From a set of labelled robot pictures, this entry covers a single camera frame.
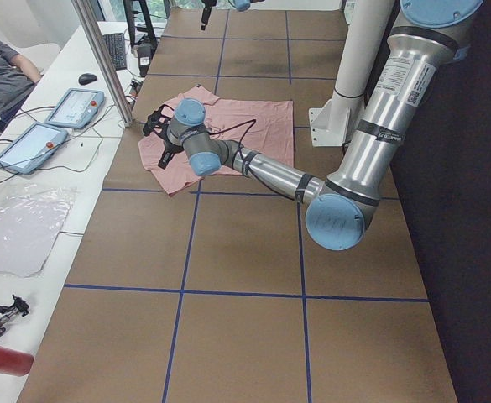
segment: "person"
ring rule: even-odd
[[[6,128],[40,78],[33,62],[0,41],[0,131]]]

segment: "computer mouse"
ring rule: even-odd
[[[86,84],[90,84],[91,82],[97,80],[97,76],[92,73],[83,73],[79,76],[79,84],[85,86]]]

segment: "white desk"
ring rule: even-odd
[[[100,28],[104,34],[123,32],[126,24],[101,23]],[[128,68],[138,74],[137,60],[131,54],[128,57]],[[45,73],[42,81],[23,105],[23,110],[55,105],[68,88],[81,87],[77,83],[77,78],[87,72],[96,74],[98,80],[85,88],[101,90],[106,94],[105,104],[96,117],[98,119],[107,106],[113,104],[113,101],[81,27],[72,35],[56,61]],[[133,78],[127,70],[118,71],[118,77],[124,89]],[[43,122],[49,112],[48,109],[31,114]],[[16,139],[32,122],[33,120],[27,116],[14,119],[4,131],[2,139]],[[76,199],[65,220],[62,232],[83,234],[102,188],[103,178],[108,172],[123,133],[118,110],[112,108],[96,129],[103,139],[89,129],[80,138],[68,142],[65,147],[57,150],[45,163],[45,167],[66,165],[76,170],[83,169],[101,142],[97,157],[86,171],[75,173],[56,169],[39,170],[32,175],[18,175],[0,185],[0,206],[13,186],[34,183],[55,188],[75,187]],[[0,144],[0,151],[5,147],[5,144]],[[0,170],[0,180],[10,175]],[[0,338],[0,345],[36,354],[80,243],[81,235],[60,233],[39,274],[29,278],[0,275],[0,305],[11,305],[12,294],[15,294],[24,298],[30,306],[29,315],[18,317],[7,325],[8,330]],[[26,379],[27,376],[18,378],[0,374],[0,403],[15,402]]]

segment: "red can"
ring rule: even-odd
[[[33,361],[31,354],[0,346],[0,374],[24,376],[29,373]]]

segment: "light blue cap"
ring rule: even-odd
[[[189,157],[189,164],[197,176],[206,176],[213,174],[221,168],[219,156],[209,151],[196,153]]]
[[[413,24],[445,28],[470,17],[483,0],[400,0],[401,9]]]
[[[309,205],[306,229],[318,244],[330,250],[345,250],[358,244],[364,235],[364,217],[344,196],[328,193]]]
[[[204,122],[206,109],[202,102],[193,98],[186,98],[180,101],[175,109],[175,118],[178,122],[187,126],[196,126]]]
[[[236,5],[236,9],[238,11],[245,11],[251,7],[250,0],[236,0],[234,4]]]

